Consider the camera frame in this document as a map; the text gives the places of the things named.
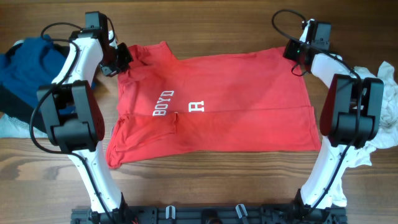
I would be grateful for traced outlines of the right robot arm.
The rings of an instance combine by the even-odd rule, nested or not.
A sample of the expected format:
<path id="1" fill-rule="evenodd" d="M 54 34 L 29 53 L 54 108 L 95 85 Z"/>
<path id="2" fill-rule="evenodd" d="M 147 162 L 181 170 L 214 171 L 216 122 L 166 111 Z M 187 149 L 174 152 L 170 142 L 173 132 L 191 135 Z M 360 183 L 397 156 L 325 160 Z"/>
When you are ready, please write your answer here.
<path id="1" fill-rule="evenodd" d="M 346 168 L 359 159 L 359 151 L 374 139 L 381 119 L 384 83 L 374 75 L 360 75 L 336 54 L 331 54 L 331 25 L 313 19 L 302 22 L 303 34 L 291 37 L 284 57 L 304 66 L 328 87 L 320 117 L 321 151 L 310 177 L 300 189 L 308 216 L 332 205 L 346 206 L 340 191 Z"/>

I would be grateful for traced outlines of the red printed t-shirt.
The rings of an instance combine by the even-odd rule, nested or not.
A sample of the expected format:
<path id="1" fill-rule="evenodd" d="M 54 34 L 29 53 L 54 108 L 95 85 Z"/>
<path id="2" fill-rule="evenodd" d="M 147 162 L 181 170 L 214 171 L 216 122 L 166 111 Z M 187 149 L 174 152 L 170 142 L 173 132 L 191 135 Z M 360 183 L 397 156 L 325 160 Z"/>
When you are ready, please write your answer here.
<path id="1" fill-rule="evenodd" d="M 133 45 L 118 75 L 112 169 L 195 151 L 317 151 L 304 79 L 277 47 L 179 60 L 165 42 Z"/>

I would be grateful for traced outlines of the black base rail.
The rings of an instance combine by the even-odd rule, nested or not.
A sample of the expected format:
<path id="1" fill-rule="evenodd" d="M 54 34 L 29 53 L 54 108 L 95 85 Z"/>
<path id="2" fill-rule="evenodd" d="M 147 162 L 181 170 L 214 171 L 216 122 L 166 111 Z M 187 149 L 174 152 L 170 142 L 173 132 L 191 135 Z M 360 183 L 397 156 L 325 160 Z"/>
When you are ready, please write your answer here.
<path id="1" fill-rule="evenodd" d="M 129 207 L 108 213 L 87 209 L 72 210 L 71 223 L 146 223 L 146 224 L 283 224 L 324 223 L 347 224 L 344 208 L 316 209 L 309 216 L 300 216 L 290 204 L 265 204 L 233 207 Z"/>

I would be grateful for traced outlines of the light blue denim garment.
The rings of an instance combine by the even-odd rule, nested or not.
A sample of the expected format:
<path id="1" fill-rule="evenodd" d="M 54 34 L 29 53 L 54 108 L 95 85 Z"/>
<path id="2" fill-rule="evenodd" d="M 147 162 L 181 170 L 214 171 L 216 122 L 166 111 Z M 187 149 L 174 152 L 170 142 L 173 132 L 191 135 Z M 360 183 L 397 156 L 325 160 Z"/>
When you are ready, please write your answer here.
<path id="1" fill-rule="evenodd" d="M 29 125 L 17 118 L 3 114 L 1 117 L 1 138 L 30 138 Z"/>

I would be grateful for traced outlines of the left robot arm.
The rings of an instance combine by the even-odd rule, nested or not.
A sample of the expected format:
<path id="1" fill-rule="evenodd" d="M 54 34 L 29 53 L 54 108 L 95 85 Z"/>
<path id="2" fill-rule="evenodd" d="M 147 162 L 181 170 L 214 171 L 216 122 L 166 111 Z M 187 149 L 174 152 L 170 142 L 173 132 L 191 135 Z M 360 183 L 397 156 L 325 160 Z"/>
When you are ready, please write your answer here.
<path id="1" fill-rule="evenodd" d="M 102 140 L 104 118 L 91 85 L 100 68 L 113 77 L 129 68 L 132 56 L 117 43 L 111 19 L 98 11 L 85 14 L 85 26 L 66 39 L 70 50 L 51 84 L 40 86 L 38 105 L 49 141 L 68 156 L 79 171 L 91 206 L 72 211 L 72 223 L 137 223 L 123 193 L 111 177 Z"/>

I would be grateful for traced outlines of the white printed t-shirt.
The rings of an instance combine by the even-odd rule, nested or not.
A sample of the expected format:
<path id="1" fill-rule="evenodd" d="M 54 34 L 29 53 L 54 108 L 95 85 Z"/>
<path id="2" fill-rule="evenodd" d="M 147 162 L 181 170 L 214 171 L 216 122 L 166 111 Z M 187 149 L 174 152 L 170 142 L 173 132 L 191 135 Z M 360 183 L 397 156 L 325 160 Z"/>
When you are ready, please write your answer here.
<path id="1" fill-rule="evenodd" d="M 394 80 L 394 67 L 384 61 L 379 67 L 377 77 L 384 83 L 378 132 L 372 140 L 365 143 L 364 147 L 355 149 L 351 146 L 348 149 L 338 176 L 329 194 L 325 197 L 327 205 L 347 206 L 347 199 L 343 193 L 341 181 L 341 176 L 346 168 L 354 168 L 361 165 L 370 166 L 372 164 L 370 153 L 377 149 L 389 149 L 397 146 L 397 83 Z"/>

